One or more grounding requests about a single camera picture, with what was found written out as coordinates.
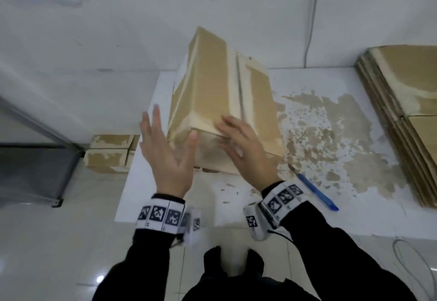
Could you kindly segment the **blue pen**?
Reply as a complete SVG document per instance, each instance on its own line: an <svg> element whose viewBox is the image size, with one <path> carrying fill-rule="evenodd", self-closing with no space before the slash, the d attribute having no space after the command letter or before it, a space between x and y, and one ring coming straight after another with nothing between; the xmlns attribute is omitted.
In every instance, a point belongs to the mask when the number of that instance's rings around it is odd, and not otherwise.
<svg viewBox="0 0 437 301"><path fill-rule="evenodd" d="M312 182L310 182L300 171L295 169L290 163L287 164L289 169L298 177L298 179L323 202L330 210L338 212L340 209L329 199L323 192L321 192Z"/></svg>

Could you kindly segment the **stack of flattened cardboard boxes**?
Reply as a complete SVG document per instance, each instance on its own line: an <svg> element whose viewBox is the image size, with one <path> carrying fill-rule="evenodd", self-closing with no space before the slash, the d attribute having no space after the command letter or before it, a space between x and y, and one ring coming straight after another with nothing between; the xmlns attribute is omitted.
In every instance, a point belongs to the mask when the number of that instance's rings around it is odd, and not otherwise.
<svg viewBox="0 0 437 301"><path fill-rule="evenodd" d="M371 47L354 66L419 204L437 210L437 45Z"/></svg>

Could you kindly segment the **person's right hand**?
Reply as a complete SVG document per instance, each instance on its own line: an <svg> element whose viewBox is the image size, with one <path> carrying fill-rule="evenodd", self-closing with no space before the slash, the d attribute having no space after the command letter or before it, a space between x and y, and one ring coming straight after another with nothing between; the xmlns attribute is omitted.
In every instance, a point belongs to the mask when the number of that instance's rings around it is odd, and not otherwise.
<svg viewBox="0 0 437 301"><path fill-rule="evenodd" d="M225 136L223 141L232 144L243 157L242 164L234 166L254 189L262 192L283 182L249 124L234 116L222 116L221 121L215 122L215 127Z"/></svg>

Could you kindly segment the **white marker wristband tracker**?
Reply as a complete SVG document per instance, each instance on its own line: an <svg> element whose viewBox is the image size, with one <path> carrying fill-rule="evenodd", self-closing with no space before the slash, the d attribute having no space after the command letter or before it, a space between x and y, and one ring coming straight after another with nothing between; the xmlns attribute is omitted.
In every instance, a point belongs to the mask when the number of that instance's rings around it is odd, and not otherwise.
<svg viewBox="0 0 437 301"><path fill-rule="evenodd" d="M285 217L298 205L309 200L309 194L297 184L282 182L261 201L243 208L249 233L254 241L264 241L270 232L282 226Z"/></svg>
<svg viewBox="0 0 437 301"><path fill-rule="evenodd" d="M135 228L171 234L179 240L177 244L191 247L200 241L201 224L198 209L175 200L155 197L142 207Z"/></svg>

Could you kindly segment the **large brown cardboard box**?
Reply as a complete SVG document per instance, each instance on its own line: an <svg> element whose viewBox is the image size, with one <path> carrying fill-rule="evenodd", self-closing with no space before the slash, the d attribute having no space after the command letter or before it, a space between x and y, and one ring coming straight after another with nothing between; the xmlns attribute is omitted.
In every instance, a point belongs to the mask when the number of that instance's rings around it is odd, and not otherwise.
<svg viewBox="0 0 437 301"><path fill-rule="evenodd" d="M228 115L253 128L274 166L284 163L285 148L267 69L198 27L173 86L168 142L176 154L183 154L183 145L195 130L195 167L239 175L219 147L225 136L214 125Z"/></svg>

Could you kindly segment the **person's right forearm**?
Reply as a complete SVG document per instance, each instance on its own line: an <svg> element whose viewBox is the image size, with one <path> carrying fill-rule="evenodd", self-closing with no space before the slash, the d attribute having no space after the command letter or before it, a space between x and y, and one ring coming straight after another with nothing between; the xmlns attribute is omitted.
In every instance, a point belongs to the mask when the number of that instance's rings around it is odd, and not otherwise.
<svg viewBox="0 0 437 301"><path fill-rule="evenodd" d="M381 268L344 230L330 226L310 202L289 211L281 226L322 301L417 301L399 277Z"/></svg>

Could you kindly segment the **small brown cardboard box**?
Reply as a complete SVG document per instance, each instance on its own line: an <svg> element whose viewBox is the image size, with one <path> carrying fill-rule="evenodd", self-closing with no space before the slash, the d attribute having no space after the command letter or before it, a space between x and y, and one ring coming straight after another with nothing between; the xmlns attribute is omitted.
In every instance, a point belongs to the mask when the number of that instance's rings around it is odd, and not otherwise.
<svg viewBox="0 0 437 301"><path fill-rule="evenodd" d="M106 174L128 174L135 155L130 149L89 149L84 165L92 171Z"/></svg>

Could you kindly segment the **person's right leg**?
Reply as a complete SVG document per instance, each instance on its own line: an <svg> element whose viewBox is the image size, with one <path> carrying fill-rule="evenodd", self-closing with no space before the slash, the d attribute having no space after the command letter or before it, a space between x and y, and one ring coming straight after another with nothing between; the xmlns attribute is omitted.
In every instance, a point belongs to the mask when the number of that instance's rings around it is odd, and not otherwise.
<svg viewBox="0 0 437 301"><path fill-rule="evenodd" d="M320 301L295 282L277 281L263 276L264 261L249 249L242 275L232 278L232 295L236 301Z"/></svg>

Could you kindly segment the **person's left forearm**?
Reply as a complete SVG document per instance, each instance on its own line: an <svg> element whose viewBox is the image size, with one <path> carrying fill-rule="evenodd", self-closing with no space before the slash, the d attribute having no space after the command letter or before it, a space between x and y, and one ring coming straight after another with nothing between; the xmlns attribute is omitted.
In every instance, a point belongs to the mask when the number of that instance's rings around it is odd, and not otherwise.
<svg viewBox="0 0 437 301"><path fill-rule="evenodd" d="M125 259L115 264L92 301L164 301L175 234L136 229Z"/></svg>

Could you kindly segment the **person's left leg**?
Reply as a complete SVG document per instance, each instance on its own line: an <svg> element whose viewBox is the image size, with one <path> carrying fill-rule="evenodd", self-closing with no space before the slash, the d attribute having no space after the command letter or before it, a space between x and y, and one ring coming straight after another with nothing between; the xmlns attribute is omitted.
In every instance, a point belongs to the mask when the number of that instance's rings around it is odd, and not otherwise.
<svg viewBox="0 0 437 301"><path fill-rule="evenodd" d="M227 273L221 266L221 246L217 245L205 252L203 263L204 273L182 301L210 301L218 290L217 286L227 278Z"/></svg>

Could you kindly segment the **person's leg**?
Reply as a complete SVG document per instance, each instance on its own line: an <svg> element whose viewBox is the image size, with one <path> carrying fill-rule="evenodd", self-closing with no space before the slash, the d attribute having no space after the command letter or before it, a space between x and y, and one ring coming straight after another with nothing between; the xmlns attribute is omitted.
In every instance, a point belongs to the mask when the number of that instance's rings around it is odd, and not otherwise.
<svg viewBox="0 0 437 301"><path fill-rule="evenodd" d="M320 301L295 282L277 281L263 276L264 261L249 249L242 275L232 278L232 295L236 301Z"/></svg>
<svg viewBox="0 0 437 301"><path fill-rule="evenodd" d="M227 278L227 273L221 266L221 246L217 245L205 252L203 263L204 273L182 301L210 301L218 290L217 286Z"/></svg>

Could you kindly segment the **person's left hand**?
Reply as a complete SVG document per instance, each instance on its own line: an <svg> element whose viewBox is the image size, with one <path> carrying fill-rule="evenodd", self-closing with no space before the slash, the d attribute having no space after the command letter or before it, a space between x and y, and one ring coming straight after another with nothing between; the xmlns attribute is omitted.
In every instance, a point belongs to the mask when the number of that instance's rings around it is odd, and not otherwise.
<svg viewBox="0 0 437 301"><path fill-rule="evenodd" d="M151 167L156 192L183 199L192 186L194 167L183 167L184 145L180 155L169 145L162 130L158 104L153 106L152 118L143 112L139 127L142 136L139 146Z"/></svg>

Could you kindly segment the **grey metal cabinet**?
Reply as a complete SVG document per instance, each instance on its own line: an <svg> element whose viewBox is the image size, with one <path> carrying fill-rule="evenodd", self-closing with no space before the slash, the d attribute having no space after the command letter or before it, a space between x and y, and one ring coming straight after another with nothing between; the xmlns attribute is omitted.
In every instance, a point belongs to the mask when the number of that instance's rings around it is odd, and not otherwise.
<svg viewBox="0 0 437 301"><path fill-rule="evenodd" d="M85 148L0 96L0 207L60 208Z"/></svg>

